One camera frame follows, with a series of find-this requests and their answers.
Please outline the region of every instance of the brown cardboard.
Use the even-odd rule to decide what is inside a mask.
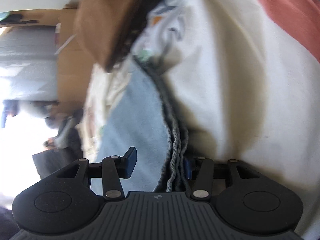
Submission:
[[[74,34],[76,9],[62,9],[59,45]],[[57,85],[59,111],[71,114],[83,106],[90,81],[93,60],[81,50],[74,38],[58,55]]]

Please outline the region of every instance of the blue fabric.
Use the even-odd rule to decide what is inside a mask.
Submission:
[[[163,174],[156,187],[156,191],[166,190],[167,192],[181,191],[184,188],[189,189],[188,182],[184,175],[183,158],[188,145],[188,130],[181,118],[178,118],[179,111],[171,98],[166,85],[162,78],[157,73],[157,66],[151,62],[141,62],[136,59],[140,67],[150,76],[155,83],[158,91],[160,92],[163,101],[165,119],[171,134],[171,153],[169,158],[166,159],[163,166]]]
[[[121,179],[122,187],[125,194],[153,191],[170,158],[170,137],[157,87],[132,61],[131,80],[103,128],[97,162],[111,155],[122,156],[129,147],[136,147],[137,164],[130,179]],[[91,189],[102,195],[101,179],[92,179]]]

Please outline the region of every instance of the person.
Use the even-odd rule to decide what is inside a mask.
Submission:
[[[56,127],[55,118],[52,117],[52,109],[58,105],[57,101],[4,100],[3,105],[1,128],[5,128],[7,116],[15,117],[21,112],[28,113],[35,118],[44,118],[50,129]]]
[[[60,124],[57,136],[48,138],[43,143],[43,146],[48,149],[65,149],[69,147],[70,142],[73,141],[73,135],[76,134],[76,140],[79,137],[75,126],[80,122],[82,115],[83,110],[79,109],[73,115],[65,118]]]

